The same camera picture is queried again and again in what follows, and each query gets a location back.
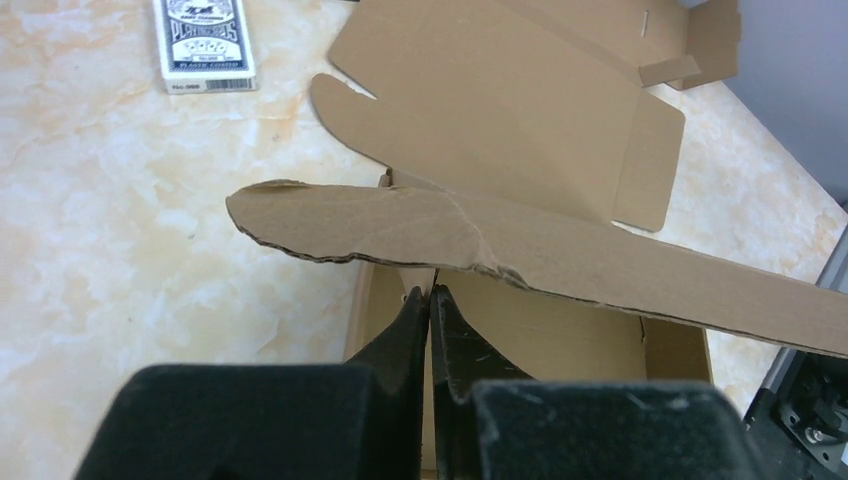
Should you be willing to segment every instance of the playing card box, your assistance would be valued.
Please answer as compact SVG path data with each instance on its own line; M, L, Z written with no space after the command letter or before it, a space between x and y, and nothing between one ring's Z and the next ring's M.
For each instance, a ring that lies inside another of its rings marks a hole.
M255 90L241 0L153 0L168 93Z

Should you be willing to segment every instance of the box flap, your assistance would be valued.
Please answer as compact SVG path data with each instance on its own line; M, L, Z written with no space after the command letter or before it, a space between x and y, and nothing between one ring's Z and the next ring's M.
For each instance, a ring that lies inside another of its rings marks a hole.
M493 198L274 181L227 199L238 228L315 262L472 271L544 294L848 355L848 296Z
M710 0L690 10L686 53L695 58L699 75L671 85L687 89L733 77L739 72L742 16L737 0Z
M685 54L689 10L678 0L522 0L628 65Z
M700 74L701 68L692 55L683 55L682 57L639 67L639 77L642 79L642 85L646 87Z
M364 0L345 25L330 60L377 99L316 76L313 106L336 138L447 190L662 227L685 119L640 88L637 67L533 2L421 5ZM640 184L645 172L671 175Z

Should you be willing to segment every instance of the cardboard strip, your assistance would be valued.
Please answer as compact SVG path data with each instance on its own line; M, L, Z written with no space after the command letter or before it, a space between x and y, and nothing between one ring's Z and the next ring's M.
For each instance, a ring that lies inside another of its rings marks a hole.
M511 202L276 181L240 190L227 208L259 244L315 262L471 271L517 288L848 356L848 296Z

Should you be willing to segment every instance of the beige marble surface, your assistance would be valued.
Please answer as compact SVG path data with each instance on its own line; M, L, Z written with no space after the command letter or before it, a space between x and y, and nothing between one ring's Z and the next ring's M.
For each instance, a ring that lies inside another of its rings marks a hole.
M341 358L354 268L256 246L223 199L374 183L305 96L352 5L246 3L260 90L173 97L146 0L0 0L0 478L72 475L146 365ZM848 216L723 84L654 92L688 118L655 237L814 281ZM744 408L776 347L709 341Z

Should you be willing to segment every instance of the cardboard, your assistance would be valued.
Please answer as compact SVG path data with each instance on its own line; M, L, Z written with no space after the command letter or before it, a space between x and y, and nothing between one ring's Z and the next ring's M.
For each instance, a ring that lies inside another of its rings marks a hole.
M642 87L732 70L738 35L710 28L738 25L736 4L709 3L364 0L328 56L377 99L322 74L313 106L352 149L447 190L656 231L685 119Z
M414 178L397 173L393 183L432 189L432 185L420 184ZM388 184L384 176L380 185ZM228 202L235 206L231 214L237 224L242 220L245 207L248 210L264 208L253 204L250 198L243 198L244 192ZM429 291L435 278L433 268L390 268L360 262L344 358L353 356L394 320L405 292L414 285ZM711 381L706 334L700 328L535 295L477 275L442 270L438 282L451 288L463 315L474 328L536 378ZM422 478L437 478L432 397L428 345L424 373Z
M521 290L848 355L848 296L513 202L273 181L240 190L227 208L257 243L298 258L473 272Z

